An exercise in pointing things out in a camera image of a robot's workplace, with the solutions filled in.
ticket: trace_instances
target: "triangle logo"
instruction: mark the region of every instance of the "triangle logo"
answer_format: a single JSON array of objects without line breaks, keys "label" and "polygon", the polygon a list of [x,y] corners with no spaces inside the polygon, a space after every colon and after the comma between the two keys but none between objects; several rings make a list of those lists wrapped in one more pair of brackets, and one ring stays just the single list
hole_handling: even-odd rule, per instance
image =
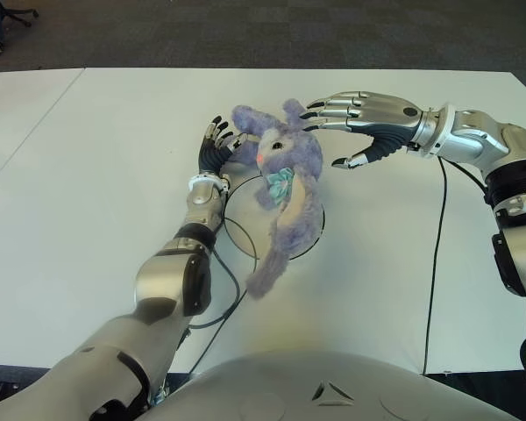
[{"label": "triangle logo", "polygon": [[312,402],[317,406],[353,406],[354,399],[332,382],[321,382],[317,386]]}]

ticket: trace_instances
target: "chair leg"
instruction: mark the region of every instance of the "chair leg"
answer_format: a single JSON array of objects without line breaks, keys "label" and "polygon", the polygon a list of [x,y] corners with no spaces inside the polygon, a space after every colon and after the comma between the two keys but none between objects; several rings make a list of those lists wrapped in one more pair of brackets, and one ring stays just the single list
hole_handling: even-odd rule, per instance
[{"label": "chair leg", "polygon": [[18,18],[17,16],[10,15],[10,14],[8,14],[8,15],[6,15],[6,16],[7,16],[8,18],[12,19],[12,20],[16,20],[16,21],[18,21],[18,22],[21,22],[22,24],[24,24],[24,25],[25,25],[26,27],[28,27],[28,28],[32,25],[31,22],[28,22],[28,21],[26,21],[25,19],[22,19],[22,18]]},{"label": "chair leg", "polygon": [[5,9],[5,13],[7,16],[11,15],[26,15],[28,13],[31,13],[34,18],[38,18],[39,14],[35,9]]}]

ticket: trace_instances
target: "purple stuffed bunny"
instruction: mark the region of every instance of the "purple stuffed bunny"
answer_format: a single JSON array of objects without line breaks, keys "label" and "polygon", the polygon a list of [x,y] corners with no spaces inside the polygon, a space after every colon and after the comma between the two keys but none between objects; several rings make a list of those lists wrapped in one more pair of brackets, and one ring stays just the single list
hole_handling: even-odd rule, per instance
[{"label": "purple stuffed bunny", "polygon": [[257,164],[266,185],[256,193],[261,206],[279,207],[279,215],[270,227],[271,247],[257,270],[246,281],[255,298],[263,297],[287,268],[288,260],[312,246],[322,230],[323,208],[316,184],[322,172],[322,149],[316,137],[305,132],[305,111],[295,99],[283,109],[287,123],[264,112],[239,105],[232,112],[236,127],[260,138],[245,142],[232,161]]}]

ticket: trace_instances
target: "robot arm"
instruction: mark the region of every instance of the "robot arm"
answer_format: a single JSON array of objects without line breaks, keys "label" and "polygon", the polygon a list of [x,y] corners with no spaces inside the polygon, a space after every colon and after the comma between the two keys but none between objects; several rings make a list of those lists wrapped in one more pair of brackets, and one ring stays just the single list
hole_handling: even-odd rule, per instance
[{"label": "robot arm", "polygon": [[487,184],[486,203],[499,233],[493,236],[495,261],[503,283],[526,296],[526,129],[496,122],[481,111],[457,111],[451,104],[422,111],[395,96],[343,92],[314,101],[301,115],[306,130],[364,133],[372,145],[332,162],[351,169],[380,160],[402,146],[429,158],[477,167]]},{"label": "robot arm", "polygon": [[0,420],[131,420],[149,408],[191,318],[210,304],[209,258],[228,182],[223,164],[245,140],[222,146],[227,126],[209,125],[199,175],[189,182],[181,228],[137,274],[136,309],[107,322],[29,388],[0,403]]}]

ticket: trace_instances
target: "light blue bow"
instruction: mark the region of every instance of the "light blue bow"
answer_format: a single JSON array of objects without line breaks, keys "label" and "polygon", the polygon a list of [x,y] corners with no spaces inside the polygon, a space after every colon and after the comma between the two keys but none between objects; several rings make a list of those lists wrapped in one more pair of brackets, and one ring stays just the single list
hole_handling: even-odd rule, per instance
[{"label": "light blue bow", "polygon": [[277,206],[282,203],[284,198],[290,193],[292,179],[295,173],[290,168],[283,168],[278,173],[267,175],[269,182],[269,195],[273,198]]}]

